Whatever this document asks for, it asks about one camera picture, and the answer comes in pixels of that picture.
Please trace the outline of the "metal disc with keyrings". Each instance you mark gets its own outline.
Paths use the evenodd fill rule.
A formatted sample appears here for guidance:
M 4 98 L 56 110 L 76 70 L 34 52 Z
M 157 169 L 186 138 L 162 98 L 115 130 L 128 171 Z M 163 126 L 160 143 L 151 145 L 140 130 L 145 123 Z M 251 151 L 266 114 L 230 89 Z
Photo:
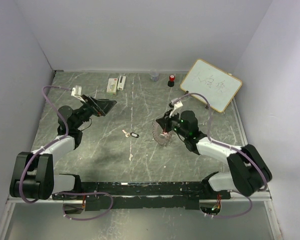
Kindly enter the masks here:
M 172 142 L 174 132 L 165 132 L 161 126 L 154 120 L 152 122 L 152 135 L 153 139 L 160 145 L 160 146 L 167 146 Z

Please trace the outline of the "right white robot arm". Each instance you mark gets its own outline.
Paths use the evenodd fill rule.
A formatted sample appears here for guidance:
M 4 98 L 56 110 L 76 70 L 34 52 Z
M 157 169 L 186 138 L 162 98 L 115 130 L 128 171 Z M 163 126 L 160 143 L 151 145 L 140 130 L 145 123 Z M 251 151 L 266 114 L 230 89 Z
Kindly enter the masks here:
M 165 145 L 174 132 L 183 141 L 186 148 L 197 155 L 208 156 L 226 163 L 229 172 L 215 172 L 204 179 L 203 195 L 212 199 L 220 191 L 236 191 L 249 197 L 261 188 L 266 188 L 272 180 L 272 173 L 257 149 L 247 144 L 232 146 L 208 138 L 198 126 L 195 113 L 190 110 L 171 115 L 167 111 L 154 122 L 154 138 Z

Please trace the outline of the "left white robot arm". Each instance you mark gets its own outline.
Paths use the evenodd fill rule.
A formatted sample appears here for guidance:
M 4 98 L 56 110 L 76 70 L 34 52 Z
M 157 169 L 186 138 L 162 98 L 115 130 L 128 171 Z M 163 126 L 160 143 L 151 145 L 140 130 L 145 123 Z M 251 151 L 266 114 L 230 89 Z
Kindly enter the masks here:
M 105 116 L 117 103 L 115 100 L 82 96 L 82 106 L 72 109 L 64 105 L 57 111 L 58 135 L 46 146 L 17 155 L 10 184 L 10 195 L 24 200 L 46 200 L 52 194 L 65 192 L 73 200 L 82 196 L 81 179 L 75 174 L 55 174 L 55 163 L 81 143 L 81 125 L 91 116 Z

